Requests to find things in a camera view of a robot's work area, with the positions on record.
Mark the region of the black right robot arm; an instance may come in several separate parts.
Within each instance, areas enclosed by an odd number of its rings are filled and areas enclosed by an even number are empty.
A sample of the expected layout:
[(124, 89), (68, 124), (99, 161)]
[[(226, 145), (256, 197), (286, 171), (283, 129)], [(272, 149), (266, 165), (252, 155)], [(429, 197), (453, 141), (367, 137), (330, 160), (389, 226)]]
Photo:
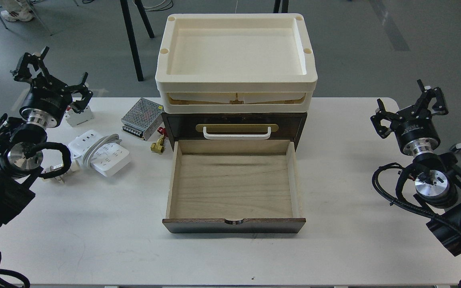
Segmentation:
[(395, 113), (382, 100), (370, 120), (381, 138), (394, 133), (399, 151), (413, 157), (408, 166), (393, 162), (373, 174), (373, 187), (390, 205), (429, 218), (428, 229), (454, 256), (461, 254), (461, 168), (452, 152), (435, 153), (441, 140), (432, 122), (448, 109), (439, 87), (417, 80), (421, 96)]

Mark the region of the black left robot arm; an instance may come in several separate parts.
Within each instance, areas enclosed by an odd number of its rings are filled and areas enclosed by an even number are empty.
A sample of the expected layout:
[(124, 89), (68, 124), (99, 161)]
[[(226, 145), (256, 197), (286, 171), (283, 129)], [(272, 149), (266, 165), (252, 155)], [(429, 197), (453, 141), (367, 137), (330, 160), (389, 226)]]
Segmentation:
[(13, 220), (35, 197), (31, 185), (37, 178), (55, 178), (71, 167), (71, 153), (61, 143), (48, 142), (46, 129), (60, 125), (68, 108), (85, 110), (92, 98), (86, 86), (69, 86), (52, 76), (44, 65), (49, 47), (39, 54), (25, 53), (12, 71), (15, 81), (30, 90), (20, 117), (0, 118), (0, 227)]

